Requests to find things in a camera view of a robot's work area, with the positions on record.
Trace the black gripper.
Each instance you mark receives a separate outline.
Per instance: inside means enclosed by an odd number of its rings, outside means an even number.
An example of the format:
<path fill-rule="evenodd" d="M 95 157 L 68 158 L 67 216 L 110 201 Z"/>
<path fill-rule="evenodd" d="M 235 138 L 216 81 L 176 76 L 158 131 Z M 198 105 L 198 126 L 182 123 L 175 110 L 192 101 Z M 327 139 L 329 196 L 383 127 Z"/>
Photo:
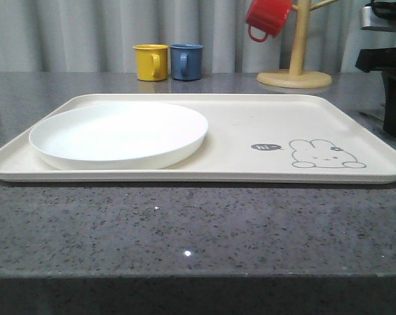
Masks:
<path fill-rule="evenodd" d="M 383 130 L 396 137 L 396 48 L 361 49 L 355 67 L 365 73 L 382 71 L 386 97 Z"/>

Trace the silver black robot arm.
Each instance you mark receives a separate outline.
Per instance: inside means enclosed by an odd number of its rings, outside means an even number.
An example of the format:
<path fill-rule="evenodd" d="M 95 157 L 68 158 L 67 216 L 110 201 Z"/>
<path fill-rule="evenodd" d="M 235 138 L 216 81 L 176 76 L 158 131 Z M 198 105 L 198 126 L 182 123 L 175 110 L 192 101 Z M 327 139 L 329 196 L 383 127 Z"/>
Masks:
<path fill-rule="evenodd" d="M 360 10 L 362 30 L 396 32 L 396 1 L 369 1 Z M 383 130 L 396 137 L 396 47 L 362 49 L 356 68 L 368 72 L 381 72 L 385 92 Z"/>

